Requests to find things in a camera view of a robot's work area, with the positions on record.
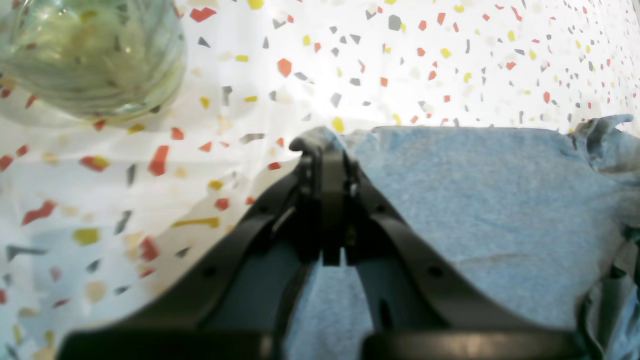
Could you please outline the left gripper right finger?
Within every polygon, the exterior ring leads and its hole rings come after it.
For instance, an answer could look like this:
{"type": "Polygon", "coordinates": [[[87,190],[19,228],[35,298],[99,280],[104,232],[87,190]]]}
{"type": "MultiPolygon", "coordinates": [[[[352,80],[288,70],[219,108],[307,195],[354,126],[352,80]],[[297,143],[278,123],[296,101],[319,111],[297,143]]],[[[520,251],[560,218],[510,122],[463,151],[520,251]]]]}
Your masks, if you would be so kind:
{"type": "Polygon", "coordinates": [[[374,333],[363,360],[580,360],[570,330],[490,300],[404,221],[342,150],[322,156],[322,264],[355,268],[374,333]]]}

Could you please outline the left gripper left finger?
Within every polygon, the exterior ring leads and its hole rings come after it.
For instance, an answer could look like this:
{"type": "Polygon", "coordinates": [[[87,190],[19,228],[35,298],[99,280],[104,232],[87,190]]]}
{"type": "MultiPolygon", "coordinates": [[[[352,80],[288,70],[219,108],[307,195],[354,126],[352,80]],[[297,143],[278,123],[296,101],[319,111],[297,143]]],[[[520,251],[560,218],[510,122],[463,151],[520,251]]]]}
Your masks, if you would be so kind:
{"type": "Polygon", "coordinates": [[[160,298],[113,325],[69,335],[59,360],[277,360],[281,304],[326,230],[329,155],[307,150],[236,228],[160,298]]]}

